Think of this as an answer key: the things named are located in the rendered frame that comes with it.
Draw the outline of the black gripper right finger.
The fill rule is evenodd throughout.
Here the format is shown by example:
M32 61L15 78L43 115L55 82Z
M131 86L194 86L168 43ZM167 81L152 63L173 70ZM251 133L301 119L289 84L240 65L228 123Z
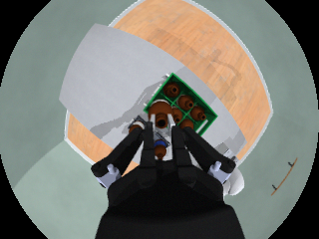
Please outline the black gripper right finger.
M218 179L222 184L231 175L236 163L220 154L191 127L179 128L171 115L167 115L168 133L171 138L172 159L175 159L177 185L184 190L192 189L197 180L192 154L201 169ZM186 148L185 148L186 147Z

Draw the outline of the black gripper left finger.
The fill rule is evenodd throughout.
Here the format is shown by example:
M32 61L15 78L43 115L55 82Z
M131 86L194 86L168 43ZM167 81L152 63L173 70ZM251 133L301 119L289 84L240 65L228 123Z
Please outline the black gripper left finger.
M135 127L112 152L92 165L91 170L104 188L121 178L144 141L138 171L138 183L143 191L153 191L157 187L155 155L156 115L146 122L146 128Z

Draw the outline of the green bottle crate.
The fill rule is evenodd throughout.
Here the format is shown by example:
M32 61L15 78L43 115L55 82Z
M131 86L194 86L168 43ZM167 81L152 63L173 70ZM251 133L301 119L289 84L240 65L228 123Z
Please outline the green bottle crate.
M175 98L169 98L168 96L164 95L164 92L163 92L163 87L167 83L169 83L170 81L173 81L175 83L179 83L178 85L180 87L180 92L179 92L179 95ZM202 136L205 133L205 131L211 126L211 124L215 121L215 119L218 117L218 115L188 84L186 84L181 78L179 78L174 73L171 73L170 76L166 79L166 81L162 84L162 86L159 88L159 90L156 92L156 94L152 97L152 99L149 101L147 106L144 108L144 112L148 113L149 112L148 109L150 108L152 103L158 99L166 100L171 106L178 107L178 105L175 103L175 101L178 99L178 97L180 95L191 96L193 99L193 102L194 102L193 107L195 106L195 104L197 104L198 106L200 105L202 108L204 108L204 114L206 115L206 119L205 120L196 120L196 121L194 121L190 116L188 116L188 113L191 111L191 109L193 107L189 111L184 111L184 110L180 109L183 112L182 113L182 120L188 116L191 119L191 121L193 122L193 125L194 125L193 130L194 131L197 131L203 125L203 123L206 120L208 120L208 122L205 124L205 126L198 132L198 134L200 136Z

